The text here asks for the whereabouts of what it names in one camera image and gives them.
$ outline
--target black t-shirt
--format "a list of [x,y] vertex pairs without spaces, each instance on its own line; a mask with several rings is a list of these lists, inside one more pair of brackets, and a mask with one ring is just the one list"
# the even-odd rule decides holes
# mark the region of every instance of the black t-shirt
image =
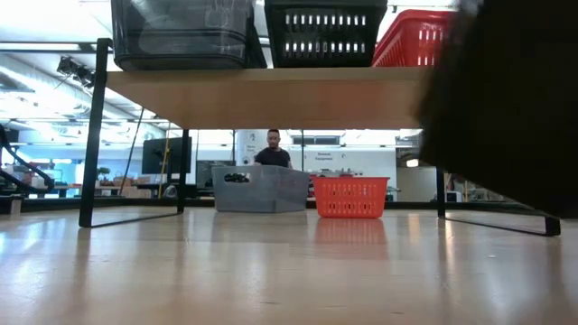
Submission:
[[289,153],[281,148],[279,149],[279,151],[271,148],[265,148],[261,150],[261,152],[255,156],[255,163],[260,163],[262,165],[289,167],[289,162],[291,161]]

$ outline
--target metal frame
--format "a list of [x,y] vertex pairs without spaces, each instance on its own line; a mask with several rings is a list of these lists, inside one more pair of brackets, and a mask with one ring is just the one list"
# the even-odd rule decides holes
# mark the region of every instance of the metal frame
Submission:
[[437,217],[439,219],[447,220],[447,221],[461,222],[461,223],[465,223],[465,224],[469,224],[469,225],[475,225],[475,226],[483,226],[483,227],[489,227],[489,228],[495,228],[495,229],[508,230],[508,231],[513,231],[513,232],[517,232],[517,233],[521,233],[521,234],[538,235],[538,236],[543,236],[543,237],[555,237],[555,236],[560,236],[560,234],[561,234],[560,219],[558,219],[558,218],[543,217],[544,218],[544,226],[545,226],[544,232],[529,230],[529,229],[523,229],[523,228],[518,228],[518,227],[506,227],[506,226],[488,224],[488,223],[477,222],[477,221],[468,221],[468,220],[459,220],[459,219],[455,219],[455,218],[447,218],[447,217],[445,217],[445,179],[443,178],[443,171],[440,170],[439,168],[436,169],[436,186],[437,186]]
[[[177,211],[159,216],[144,218],[132,218],[129,220],[113,221],[104,224],[92,224],[92,211],[94,209],[95,183],[97,181],[98,168],[98,148],[100,147],[100,130],[102,126],[102,113],[105,104],[105,89],[107,88],[107,62],[108,49],[112,47],[112,40],[103,38],[97,41],[97,67],[94,92],[92,94],[92,104],[90,109],[89,135],[87,140],[87,153],[84,161],[84,180],[82,186],[82,196],[80,198],[79,226],[84,228],[100,228],[105,226],[121,225],[129,222],[149,220],[153,218],[164,218],[177,216],[184,212],[184,201],[186,193],[186,169],[181,168],[179,173],[179,189],[177,199]],[[189,130],[182,130],[182,151],[189,150]],[[181,155],[181,166],[186,165],[187,155]]]

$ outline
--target wooden floor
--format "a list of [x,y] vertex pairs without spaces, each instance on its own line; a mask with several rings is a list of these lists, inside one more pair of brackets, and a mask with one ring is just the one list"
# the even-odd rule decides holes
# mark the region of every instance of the wooden floor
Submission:
[[[169,211],[101,209],[95,220]],[[339,220],[189,209],[92,230],[76,211],[4,217],[0,324],[575,325],[578,223],[543,238],[433,211]]]

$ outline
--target gray bin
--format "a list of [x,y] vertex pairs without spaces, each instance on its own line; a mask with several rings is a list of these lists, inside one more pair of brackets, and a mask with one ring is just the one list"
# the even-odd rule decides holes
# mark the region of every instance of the gray bin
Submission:
[[[276,213],[305,209],[307,172],[278,166],[236,166],[213,167],[212,174],[217,211]],[[243,174],[248,182],[230,181],[226,176],[232,174]]]

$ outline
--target black metal table leg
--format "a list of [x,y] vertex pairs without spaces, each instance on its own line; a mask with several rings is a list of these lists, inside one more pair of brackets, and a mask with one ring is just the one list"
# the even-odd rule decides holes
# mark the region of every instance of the black metal table leg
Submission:
[[95,72],[94,91],[90,109],[89,135],[87,153],[84,159],[84,179],[80,197],[79,226],[92,227],[92,210],[94,209],[95,182],[97,181],[98,148],[100,146],[100,129],[102,126],[102,111],[105,105],[105,89],[107,87],[108,48],[112,46],[110,39],[97,41],[97,67]]
[[528,234],[528,235],[544,236],[544,237],[559,236],[561,233],[560,219],[557,219],[557,218],[544,217],[544,224],[545,224],[545,231],[544,232],[529,230],[529,229],[523,229],[523,228],[517,228],[517,227],[506,227],[506,226],[488,224],[488,223],[477,222],[477,221],[447,218],[447,217],[445,217],[445,182],[443,179],[443,172],[439,169],[436,170],[436,179],[437,179],[437,204],[438,204],[437,205],[437,216],[440,219],[448,220],[448,221],[461,222],[461,223],[465,223],[465,224],[469,224],[469,225],[475,225],[475,226],[483,226],[483,227],[489,227],[489,228],[495,228],[495,229],[514,231],[514,232],[518,232],[518,233],[522,233],[522,234]]
[[184,212],[184,200],[186,197],[187,188],[187,163],[189,162],[190,156],[186,153],[189,152],[189,130],[182,129],[182,144],[181,144],[181,169],[179,170],[179,189],[177,190],[177,213]]

